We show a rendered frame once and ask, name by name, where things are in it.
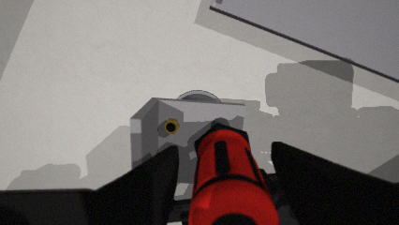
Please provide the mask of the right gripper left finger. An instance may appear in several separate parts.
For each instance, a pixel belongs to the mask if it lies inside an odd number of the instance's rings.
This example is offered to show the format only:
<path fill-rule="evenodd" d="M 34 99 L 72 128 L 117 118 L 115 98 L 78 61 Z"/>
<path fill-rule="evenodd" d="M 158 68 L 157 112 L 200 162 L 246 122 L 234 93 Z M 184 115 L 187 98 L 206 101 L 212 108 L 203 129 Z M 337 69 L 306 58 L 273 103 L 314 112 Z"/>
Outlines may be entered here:
<path fill-rule="evenodd" d="M 0 190 L 0 225 L 167 225 L 178 171 L 171 145 L 96 190 Z"/>

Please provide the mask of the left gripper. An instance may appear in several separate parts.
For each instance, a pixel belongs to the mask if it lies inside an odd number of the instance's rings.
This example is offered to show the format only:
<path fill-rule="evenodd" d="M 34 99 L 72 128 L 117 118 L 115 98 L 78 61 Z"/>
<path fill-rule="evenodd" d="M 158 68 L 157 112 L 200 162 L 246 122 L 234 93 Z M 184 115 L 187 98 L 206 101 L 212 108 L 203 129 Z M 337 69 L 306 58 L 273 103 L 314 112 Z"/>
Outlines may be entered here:
<path fill-rule="evenodd" d="M 259 170 L 278 212 L 280 219 L 279 225 L 300 225 L 288 203 L 288 199 L 283 189 L 279 184 L 276 173 L 267 174 L 263 169 Z M 190 204 L 191 199 L 175 201 L 173 198 L 168 223 L 181 221 L 182 225 L 188 225 Z"/>

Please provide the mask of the red screwdriver handle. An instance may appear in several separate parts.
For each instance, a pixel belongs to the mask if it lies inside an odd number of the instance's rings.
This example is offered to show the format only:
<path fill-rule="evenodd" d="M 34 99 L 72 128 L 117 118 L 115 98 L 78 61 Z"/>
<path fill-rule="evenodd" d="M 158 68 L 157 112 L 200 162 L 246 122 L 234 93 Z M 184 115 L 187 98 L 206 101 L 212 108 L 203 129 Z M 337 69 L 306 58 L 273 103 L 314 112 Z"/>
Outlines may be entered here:
<path fill-rule="evenodd" d="M 195 141 L 188 225 L 279 225 L 246 131 L 216 118 Z"/>

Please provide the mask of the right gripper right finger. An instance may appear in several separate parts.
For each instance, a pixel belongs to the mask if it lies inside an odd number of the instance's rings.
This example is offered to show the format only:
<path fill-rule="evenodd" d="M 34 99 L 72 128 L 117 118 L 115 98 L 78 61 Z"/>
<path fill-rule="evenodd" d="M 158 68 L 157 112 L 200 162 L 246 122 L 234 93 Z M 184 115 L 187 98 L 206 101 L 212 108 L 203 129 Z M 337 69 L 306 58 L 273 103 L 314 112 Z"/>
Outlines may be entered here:
<path fill-rule="evenodd" d="M 399 183 L 283 142 L 272 142 L 271 160 L 300 225 L 399 225 Z"/>

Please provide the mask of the yellow hex nut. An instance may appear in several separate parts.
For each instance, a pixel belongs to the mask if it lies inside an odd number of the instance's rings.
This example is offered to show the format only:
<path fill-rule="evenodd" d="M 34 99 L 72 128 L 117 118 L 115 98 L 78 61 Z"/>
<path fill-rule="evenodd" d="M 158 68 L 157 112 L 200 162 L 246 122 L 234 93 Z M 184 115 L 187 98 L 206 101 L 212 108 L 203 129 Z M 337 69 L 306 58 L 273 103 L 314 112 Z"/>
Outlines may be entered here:
<path fill-rule="evenodd" d="M 174 134 L 179 129 L 180 125 L 177 119 L 169 118 L 163 127 L 167 133 Z"/>

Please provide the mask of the grey metal bracket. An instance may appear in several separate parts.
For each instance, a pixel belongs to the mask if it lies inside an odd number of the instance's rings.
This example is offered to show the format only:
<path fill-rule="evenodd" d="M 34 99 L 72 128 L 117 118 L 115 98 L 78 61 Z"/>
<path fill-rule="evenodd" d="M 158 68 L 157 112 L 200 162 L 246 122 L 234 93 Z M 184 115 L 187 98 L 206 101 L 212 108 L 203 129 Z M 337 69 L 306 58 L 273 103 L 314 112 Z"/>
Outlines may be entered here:
<path fill-rule="evenodd" d="M 179 151 L 177 183 L 194 184 L 197 167 L 195 141 L 211 128 L 216 118 L 243 130 L 245 105 L 215 101 L 152 97 L 130 118 L 131 168 L 155 156 L 171 145 Z M 180 125 L 167 133 L 163 125 L 169 118 Z"/>

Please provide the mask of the grey shallow rectangular tray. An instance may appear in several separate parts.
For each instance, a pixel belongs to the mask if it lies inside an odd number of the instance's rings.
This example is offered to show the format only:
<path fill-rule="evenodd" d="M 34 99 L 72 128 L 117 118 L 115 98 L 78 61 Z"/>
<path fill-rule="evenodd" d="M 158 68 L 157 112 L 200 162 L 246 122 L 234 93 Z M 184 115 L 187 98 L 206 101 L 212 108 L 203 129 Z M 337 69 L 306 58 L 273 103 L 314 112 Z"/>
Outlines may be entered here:
<path fill-rule="evenodd" d="M 399 83 L 399 0 L 212 0 L 209 9 Z"/>

